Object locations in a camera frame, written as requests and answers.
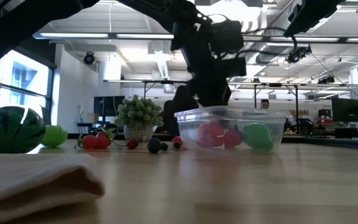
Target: table surface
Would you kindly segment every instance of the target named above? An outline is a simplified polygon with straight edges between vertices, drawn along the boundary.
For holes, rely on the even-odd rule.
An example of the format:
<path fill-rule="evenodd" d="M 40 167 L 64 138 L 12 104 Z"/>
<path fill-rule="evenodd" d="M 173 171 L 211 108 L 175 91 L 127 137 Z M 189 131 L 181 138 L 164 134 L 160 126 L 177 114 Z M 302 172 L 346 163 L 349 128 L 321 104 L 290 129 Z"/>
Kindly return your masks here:
<path fill-rule="evenodd" d="M 44 153 L 77 153 L 74 140 Z M 271 155 L 112 149 L 106 195 L 11 223 L 358 223 L 358 150 L 282 144 Z"/>

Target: small potted plant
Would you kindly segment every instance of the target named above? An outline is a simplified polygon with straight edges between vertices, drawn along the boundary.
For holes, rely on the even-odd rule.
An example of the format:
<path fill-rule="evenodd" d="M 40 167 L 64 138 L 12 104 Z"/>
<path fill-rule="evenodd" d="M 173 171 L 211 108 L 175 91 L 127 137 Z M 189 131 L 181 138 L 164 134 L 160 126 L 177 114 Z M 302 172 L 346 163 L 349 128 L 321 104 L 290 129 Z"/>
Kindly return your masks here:
<path fill-rule="evenodd" d="M 124 137 L 127 140 L 137 139 L 139 142 L 150 140 L 153 126 L 163 124 L 162 117 L 158 115 L 161 107 L 152 100 L 139 98 L 137 95 L 123 103 L 118 106 L 118 117 L 114 123 L 124 127 Z"/>

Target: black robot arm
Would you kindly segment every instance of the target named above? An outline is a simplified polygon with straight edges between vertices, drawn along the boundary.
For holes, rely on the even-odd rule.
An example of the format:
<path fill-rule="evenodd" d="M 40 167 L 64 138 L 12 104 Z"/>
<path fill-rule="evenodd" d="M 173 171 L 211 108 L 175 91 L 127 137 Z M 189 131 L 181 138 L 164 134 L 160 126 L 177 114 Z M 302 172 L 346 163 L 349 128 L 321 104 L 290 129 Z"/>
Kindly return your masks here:
<path fill-rule="evenodd" d="M 0 19 L 0 58 L 17 47 L 50 21 L 70 17 L 99 0 L 26 0 Z M 197 95 L 203 106 L 226 105 L 231 91 L 226 78 L 246 75 L 244 58 L 222 60 L 222 55 L 235 54 L 243 46 L 241 24 L 226 20 L 213 24 L 186 0 L 119 0 L 121 3 L 153 19 L 169 33 L 174 34 L 171 50 L 180 49 L 193 78 L 189 81 L 192 95 Z M 344 0 L 326 2 L 323 13 L 315 14 L 316 6 L 304 0 L 291 19 L 286 36 L 310 28 L 317 21 L 336 10 Z"/>

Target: beige towel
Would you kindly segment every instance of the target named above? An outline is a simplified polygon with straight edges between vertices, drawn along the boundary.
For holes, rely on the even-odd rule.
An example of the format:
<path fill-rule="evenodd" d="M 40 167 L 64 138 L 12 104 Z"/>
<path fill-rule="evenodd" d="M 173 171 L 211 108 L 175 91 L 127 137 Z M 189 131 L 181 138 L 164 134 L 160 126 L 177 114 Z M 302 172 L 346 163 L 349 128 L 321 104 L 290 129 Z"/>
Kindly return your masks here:
<path fill-rule="evenodd" d="M 0 222 L 104 195 L 87 154 L 0 154 Z"/>

